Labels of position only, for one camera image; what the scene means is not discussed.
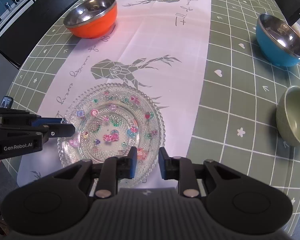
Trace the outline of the orange steel bowl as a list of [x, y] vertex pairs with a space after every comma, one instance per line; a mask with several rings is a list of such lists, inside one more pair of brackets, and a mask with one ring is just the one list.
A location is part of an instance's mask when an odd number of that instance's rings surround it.
[[64, 26], [80, 38], [97, 38], [106, 34], [117, 18], [116, 0], [87, 0], [64, 18]]

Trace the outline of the green ceramic bowl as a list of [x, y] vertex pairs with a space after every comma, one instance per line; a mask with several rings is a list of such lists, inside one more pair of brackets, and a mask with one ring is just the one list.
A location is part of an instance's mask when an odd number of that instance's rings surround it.
[[282, 94], [276, 109], [276, 126], [290, 146], [300, 146], [300, 87], [290, 86]]

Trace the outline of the blue steel bowl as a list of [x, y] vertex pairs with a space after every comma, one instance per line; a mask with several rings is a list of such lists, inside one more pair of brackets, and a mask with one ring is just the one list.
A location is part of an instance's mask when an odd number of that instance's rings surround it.
[[256, 40], [271, 64], [292, 67], [300, 62], [300, 36], [281, 19], [260, 14], [256, 24]]

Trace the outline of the clear glass decorated plate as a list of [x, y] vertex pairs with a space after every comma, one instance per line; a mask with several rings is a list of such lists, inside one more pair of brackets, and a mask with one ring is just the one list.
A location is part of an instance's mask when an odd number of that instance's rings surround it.
[[99, 85], [81, 94], [66, 110], [63, 122], [75, 127], [72, 137], [57, 142], [64, 167], [82, 159], [103, 163], [110, 157], [124, 157], [136, 147], [134, 178], [121, 179], [120, 188], [146, 182], [165, 144], [165, 125], [157, 105], [143, 92], [119, 83]]

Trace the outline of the green grid tablecloth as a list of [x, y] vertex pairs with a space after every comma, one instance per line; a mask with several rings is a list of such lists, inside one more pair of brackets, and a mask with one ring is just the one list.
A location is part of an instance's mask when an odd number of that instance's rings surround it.
[[255, 39], [262, 13], [282, 18], [274, 0], [211, 0], [209, 45], [198, 112], [185, 157], [214, 159], [286, 193], [300, 217], [300, 148], [278, 134], [275, 110], [291, 85], [300, 86], [300, 64], [271, 65]]

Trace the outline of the black chair left near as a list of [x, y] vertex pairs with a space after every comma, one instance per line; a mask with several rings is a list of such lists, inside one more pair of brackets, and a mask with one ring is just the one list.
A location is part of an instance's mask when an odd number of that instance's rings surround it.
[[0, 36], [0, 54], [20, 68], [50, 27], [78, 0], [37, 0]]

